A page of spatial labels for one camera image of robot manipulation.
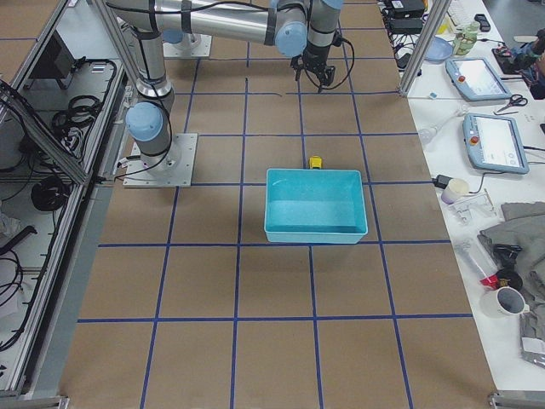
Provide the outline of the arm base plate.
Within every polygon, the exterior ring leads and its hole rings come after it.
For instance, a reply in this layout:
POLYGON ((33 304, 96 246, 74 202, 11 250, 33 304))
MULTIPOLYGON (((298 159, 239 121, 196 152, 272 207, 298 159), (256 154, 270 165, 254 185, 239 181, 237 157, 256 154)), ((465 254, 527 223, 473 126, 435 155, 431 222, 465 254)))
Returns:
POLYGON ((161 155, 156 158, 141 155, 134 142, 131 154, 139 158, 129 161, 129 175, 124 177, 123 185, 127 188, 190 187, 197 144, 197 133, 177 133, 163 159, 161 155))
POLYGON ((209 58, 212 37, 201 34, 186 34, 179 43, 163 43, 166 60, 192 60, 209 58))

